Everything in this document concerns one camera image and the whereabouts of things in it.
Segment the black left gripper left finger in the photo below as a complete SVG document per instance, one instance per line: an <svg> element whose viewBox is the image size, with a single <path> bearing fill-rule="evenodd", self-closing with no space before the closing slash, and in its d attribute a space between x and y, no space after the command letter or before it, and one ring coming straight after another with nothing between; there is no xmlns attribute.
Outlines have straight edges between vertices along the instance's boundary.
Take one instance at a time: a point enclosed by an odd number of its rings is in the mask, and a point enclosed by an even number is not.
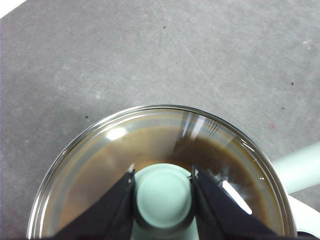
<svg viewBox="0 0 320 240"><path fill-rule="evenodd" d="M135 167L92 206L51 237L52 240L129 240L133 227Z"/></svg>

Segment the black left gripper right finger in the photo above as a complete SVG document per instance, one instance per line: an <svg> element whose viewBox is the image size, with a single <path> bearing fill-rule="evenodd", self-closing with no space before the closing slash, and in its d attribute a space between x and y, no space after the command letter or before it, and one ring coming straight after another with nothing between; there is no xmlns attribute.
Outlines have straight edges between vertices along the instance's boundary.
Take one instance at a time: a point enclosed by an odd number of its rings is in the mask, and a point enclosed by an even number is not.
<svg viewBox="0 0 320 240"><path fill-rule="evenodd" d="M279 240L280 236L245 212L209 173L192 166L194 213L201 240Z"/></svg>

